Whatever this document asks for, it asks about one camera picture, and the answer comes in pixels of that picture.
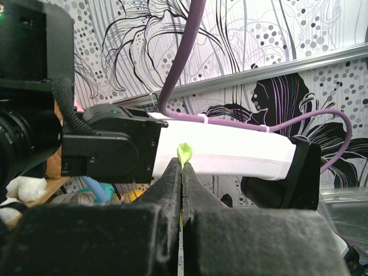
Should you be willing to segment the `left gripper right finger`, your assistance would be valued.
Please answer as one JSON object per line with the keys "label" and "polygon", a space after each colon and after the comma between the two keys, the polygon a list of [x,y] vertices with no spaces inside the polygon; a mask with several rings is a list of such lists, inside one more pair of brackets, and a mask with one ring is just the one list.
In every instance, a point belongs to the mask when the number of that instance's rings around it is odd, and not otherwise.
{"label": "left gripper right finger", "polygon": [[182,171],[185,275],[348,275],[333,232],[316,212],[230,208]]}

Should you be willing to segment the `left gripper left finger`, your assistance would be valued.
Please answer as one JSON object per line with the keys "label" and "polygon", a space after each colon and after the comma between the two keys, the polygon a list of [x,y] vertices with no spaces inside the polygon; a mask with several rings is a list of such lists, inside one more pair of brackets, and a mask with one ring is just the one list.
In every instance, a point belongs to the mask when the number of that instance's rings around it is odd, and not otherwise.
{"label": "left gripper left finger", "polygon": [[177,275],[181,166],[130,204],[30,208],[1,251],[2,275]]}

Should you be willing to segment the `blue floor mop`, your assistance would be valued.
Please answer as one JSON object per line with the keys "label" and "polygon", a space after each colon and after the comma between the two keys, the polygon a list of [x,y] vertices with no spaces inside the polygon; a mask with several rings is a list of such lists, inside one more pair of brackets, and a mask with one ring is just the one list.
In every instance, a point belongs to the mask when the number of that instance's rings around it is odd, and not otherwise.
{"label": "blue floor mop", "polygon": [[101,203],[106,203],[108,201],[108,197],[98,181],[87,176],[81,178]]}

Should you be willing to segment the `green trash bag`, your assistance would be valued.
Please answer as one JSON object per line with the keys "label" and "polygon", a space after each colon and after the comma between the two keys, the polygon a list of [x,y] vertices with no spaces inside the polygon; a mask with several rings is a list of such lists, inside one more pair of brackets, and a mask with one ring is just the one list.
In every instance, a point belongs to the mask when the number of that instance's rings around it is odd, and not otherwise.
{"label": "green trash bag", "polygon": [[193,149],[188,143],[180,143],[177,147],[177,159],[182,169],[193,155]]}

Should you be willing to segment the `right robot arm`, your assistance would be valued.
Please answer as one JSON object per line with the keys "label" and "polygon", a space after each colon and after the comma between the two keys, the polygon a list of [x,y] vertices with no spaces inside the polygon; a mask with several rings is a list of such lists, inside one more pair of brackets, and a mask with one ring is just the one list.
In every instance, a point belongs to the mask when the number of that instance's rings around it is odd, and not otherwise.
{"label": "right robot arm", "polygon": [[56,5],[1,2],[1,188],[42,177],[36,168],[57,151],[62,175],[110,183],[148,183],[176,158],[183,171],[241,175],[258,207],[317,208],[320,147],[305,139],[112,104],[77,112],[72,31]]}

